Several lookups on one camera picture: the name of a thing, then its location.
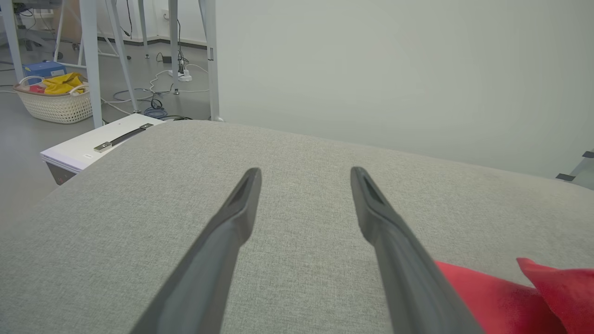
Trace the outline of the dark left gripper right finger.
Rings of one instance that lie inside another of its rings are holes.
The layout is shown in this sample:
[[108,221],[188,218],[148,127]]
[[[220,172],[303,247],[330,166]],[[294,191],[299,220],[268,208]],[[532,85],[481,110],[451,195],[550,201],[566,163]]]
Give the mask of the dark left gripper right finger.
[[352,167],[358,225],[373,246],[395,334],[482,334],[482,326],[369,173]]

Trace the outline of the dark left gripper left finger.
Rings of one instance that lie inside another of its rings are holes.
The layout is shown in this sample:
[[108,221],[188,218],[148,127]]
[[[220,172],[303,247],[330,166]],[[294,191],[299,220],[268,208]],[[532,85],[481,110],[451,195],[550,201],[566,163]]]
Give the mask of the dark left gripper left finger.
[[218,334],[240,248],[255,224],[262,174],[250,168],[136,322],[133,334]]

